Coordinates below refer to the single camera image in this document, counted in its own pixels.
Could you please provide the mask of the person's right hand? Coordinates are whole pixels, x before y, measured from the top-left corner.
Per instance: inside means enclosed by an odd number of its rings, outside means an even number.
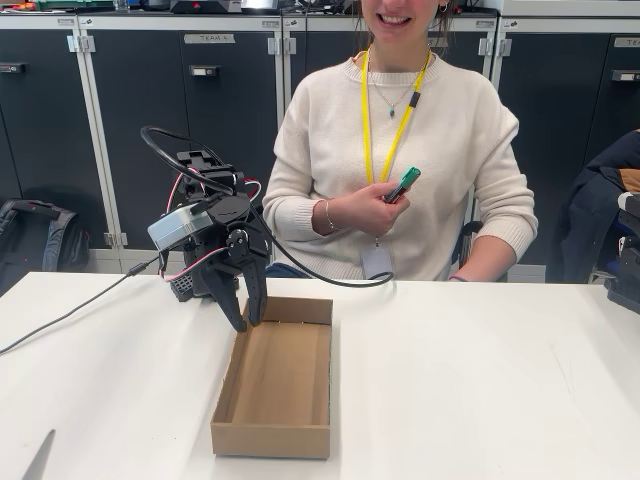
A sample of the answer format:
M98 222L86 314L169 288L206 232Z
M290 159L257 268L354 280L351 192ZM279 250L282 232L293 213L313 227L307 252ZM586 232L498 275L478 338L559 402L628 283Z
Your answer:
M385 202L394 187L393 183L375 183L347 196L343 205L346 225L374 236L386 234L410 206L404 196L394 203Z

